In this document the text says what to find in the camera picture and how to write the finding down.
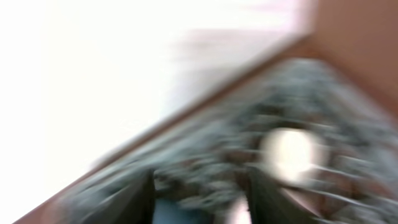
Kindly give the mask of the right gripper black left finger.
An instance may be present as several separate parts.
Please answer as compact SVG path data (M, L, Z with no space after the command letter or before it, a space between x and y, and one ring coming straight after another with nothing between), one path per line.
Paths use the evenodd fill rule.
M152 170L134 176L131 183L103 208L89 215L84 224L152 224L155 187Z

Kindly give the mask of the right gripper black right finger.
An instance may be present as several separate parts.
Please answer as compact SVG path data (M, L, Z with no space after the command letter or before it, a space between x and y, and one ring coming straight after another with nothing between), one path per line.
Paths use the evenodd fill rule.
M253 224L317 224L279 191L274 181L257 168L247 170L247 200Z

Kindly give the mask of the cream plastic cup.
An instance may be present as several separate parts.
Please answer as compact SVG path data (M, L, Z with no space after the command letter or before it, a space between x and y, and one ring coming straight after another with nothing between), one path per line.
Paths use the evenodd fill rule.
M262 138L259 151L262 169L294 187L311 185L329 159L325 140L305 129L273 129Z

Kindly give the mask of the pink plastic bowl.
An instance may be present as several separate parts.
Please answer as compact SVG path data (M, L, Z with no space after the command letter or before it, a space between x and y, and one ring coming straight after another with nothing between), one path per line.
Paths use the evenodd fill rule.
M225 224L251 224L248 200L242 196L236 199L230 206Z

